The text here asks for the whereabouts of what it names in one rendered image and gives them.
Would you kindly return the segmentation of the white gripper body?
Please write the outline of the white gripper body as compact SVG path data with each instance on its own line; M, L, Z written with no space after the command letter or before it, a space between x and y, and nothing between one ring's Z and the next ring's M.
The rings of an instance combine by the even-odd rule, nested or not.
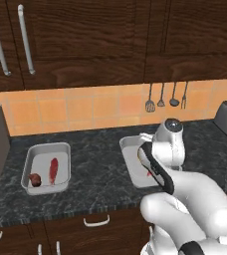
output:
M145 132L139 134L140 138L144 141L153 141L153 135Z

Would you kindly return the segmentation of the grey tupperware container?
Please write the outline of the grey tupperware container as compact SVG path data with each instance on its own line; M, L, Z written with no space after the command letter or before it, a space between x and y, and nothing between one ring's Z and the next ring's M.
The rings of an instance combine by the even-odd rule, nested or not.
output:
M56 159L58 170L54 183L50 182L51 161ZM30 174L39 174L41 185L34 187ZM29 195L62 192L71 179L71 147L66 142L41 143L28 149L21 185Z
M158 183L137 157L137 150L142 144L143 140L138 135L125 136L119 141L122 156L133 185L136 188L157 186Z

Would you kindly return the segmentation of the grey slotted spatula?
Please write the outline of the grey slotted spatula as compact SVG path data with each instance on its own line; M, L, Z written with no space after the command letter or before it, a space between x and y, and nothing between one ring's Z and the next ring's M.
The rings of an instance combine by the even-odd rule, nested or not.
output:
M155 103L154 101L151 99L151 96L148 96L148 100L145 103L145 110L148 113L153 113L155 111Z

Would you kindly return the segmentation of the grey flat spatula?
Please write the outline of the grey flat spatula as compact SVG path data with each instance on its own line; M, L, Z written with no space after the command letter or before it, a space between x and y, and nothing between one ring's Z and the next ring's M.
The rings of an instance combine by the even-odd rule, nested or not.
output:
M159 108L165 106L165 103L164 103L164 100L163 100L163 92L164 92L164 83L162 83L161 92L160 92L160 99L159 99L159 101L157 102L157 106L158 106Z

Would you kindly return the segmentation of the grey ladle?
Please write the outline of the grey ladle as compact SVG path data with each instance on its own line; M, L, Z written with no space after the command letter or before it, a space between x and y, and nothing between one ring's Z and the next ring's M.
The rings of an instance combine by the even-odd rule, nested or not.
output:
M177 83L174 83L172 91L172 98L169 100L169 103L172 107L177 107L179 105L179 100L175 97L175 89L176 89Z

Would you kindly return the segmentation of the grey serving fork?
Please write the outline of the grey serving fork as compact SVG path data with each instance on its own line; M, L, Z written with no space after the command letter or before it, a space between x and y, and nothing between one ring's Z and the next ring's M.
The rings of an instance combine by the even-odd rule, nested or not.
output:
M188 81L185 83L185 89L181 100L181 109L184 110L186 108L186 93L188 88Z

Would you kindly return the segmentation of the dark wood drawer front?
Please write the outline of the dark wood drawer front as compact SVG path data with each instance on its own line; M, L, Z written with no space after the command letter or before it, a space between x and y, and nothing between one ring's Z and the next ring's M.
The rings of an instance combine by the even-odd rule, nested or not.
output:
M29 255L31 237L26 225L0 228L0 255Z
M53 255L139 255L142 219L138 208L45 222Z

